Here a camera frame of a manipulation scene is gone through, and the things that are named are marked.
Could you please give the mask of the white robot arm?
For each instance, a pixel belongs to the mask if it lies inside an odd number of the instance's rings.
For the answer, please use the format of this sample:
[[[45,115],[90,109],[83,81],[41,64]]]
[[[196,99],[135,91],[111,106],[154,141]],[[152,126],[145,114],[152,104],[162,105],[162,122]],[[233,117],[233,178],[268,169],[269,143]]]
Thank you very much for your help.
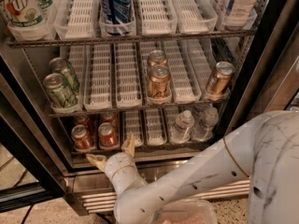
[[[263,113],[152,183],[139,175],[130,151],[87,159],[117,193],[118,224],[151,224],[168,203],[246,177],[248,224],[299,224],[298,112]]]

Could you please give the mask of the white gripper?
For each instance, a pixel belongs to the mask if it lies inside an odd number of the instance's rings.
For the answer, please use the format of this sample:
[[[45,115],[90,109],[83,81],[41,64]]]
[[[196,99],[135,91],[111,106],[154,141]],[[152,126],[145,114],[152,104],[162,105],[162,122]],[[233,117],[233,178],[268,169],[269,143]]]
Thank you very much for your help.
[[[87,154],[87,160],[97,167],[113,185],[118,195],[128,189],[147,185],[147,181],[139,174],[135,165],[135,137],[130,134],[121,146],[123,152],[117,153],[107,159],[103,155]]]

